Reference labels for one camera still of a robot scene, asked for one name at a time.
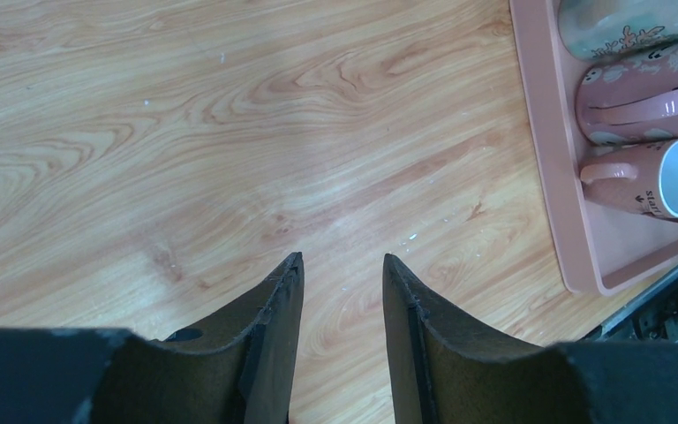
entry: pink mug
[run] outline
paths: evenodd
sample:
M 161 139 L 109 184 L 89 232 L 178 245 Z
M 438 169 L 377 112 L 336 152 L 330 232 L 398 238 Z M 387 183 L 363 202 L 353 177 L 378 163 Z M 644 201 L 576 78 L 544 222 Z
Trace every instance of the pink mug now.
M 678 137 L 678 43 L 591 68 L 576 93 L 584 135 L 604 146 Z
M 678 140 L 615 150 L 581 169 L 589 201 L 633 214 L 678 219 Z

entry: mug handle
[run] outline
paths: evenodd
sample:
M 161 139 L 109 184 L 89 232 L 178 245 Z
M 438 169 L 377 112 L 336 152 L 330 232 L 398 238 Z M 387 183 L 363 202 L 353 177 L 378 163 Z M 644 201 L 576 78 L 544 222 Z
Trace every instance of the mug handle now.
M 593 163 L 581 169 L 581 181 L 591 184 L 598 179 L 638 178 L 638 168 L 630 163 Z
M 625 125 L 678 115 L 678 88 L 638 102 L 585 110 L 589 124 Z

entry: wooden floor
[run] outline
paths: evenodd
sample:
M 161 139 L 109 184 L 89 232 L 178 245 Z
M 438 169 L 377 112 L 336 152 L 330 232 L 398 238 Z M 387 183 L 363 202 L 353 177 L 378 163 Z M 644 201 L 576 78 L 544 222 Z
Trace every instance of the wooden floor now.
M 563 289 L 505 0 L 0 2 L 0 325 L 165 337 L 305 255 L 296 423 L 391 422 L 385 253 L 538 344 Z

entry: pink tray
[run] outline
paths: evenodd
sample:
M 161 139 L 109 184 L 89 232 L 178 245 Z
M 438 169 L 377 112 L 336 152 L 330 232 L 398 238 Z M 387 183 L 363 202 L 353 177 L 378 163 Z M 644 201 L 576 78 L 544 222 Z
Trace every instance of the pink tray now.
M 590 64 L 562 46 L 559 3 L 511 0 L 516 48 L 562 279 L 572 292 L 608 296 L 678 261 L 678 223 L 584 199 L 578 164 L 595 150 L 576 125 L 573 101 Z

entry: cup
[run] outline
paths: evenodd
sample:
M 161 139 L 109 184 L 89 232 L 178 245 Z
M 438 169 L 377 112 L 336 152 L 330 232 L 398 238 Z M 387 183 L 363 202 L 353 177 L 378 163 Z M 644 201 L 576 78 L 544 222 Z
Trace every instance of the cup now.
M 581 169 L 586 199 L 662 219 L 678 219 L 678 140 L 616 150 Z
M 678 40 L 678 2 L 669 0 L 562 0 L 557 20 L 565 48 L 581 60 Z
M 591 68 L 576 92 L 576 119 L 602 146 L 678 138 L 678 43 Z

